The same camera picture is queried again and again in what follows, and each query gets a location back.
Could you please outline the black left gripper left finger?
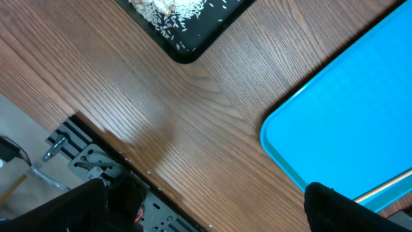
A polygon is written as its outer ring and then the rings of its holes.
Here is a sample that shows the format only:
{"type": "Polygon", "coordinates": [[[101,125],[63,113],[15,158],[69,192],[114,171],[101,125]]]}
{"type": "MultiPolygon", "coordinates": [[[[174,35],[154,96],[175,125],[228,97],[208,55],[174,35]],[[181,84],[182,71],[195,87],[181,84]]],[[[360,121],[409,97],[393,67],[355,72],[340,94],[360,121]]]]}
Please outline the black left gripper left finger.
{"type": "Polygon", "coordinates": [[[100,179],[1,224],[1,232],[96,231],[103,223],[108,191],[100,179]]]}

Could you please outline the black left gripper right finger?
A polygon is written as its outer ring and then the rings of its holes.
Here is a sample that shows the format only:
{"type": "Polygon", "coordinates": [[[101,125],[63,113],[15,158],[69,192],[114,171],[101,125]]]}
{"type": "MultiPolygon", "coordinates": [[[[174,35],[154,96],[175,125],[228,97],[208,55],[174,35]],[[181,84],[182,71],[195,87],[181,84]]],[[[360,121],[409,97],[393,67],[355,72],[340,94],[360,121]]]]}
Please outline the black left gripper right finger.
{"type": "Polygon", "coordinates": [[[410,232],[319,182],[306,187],[304,212],[311,232],[410,232]]]}

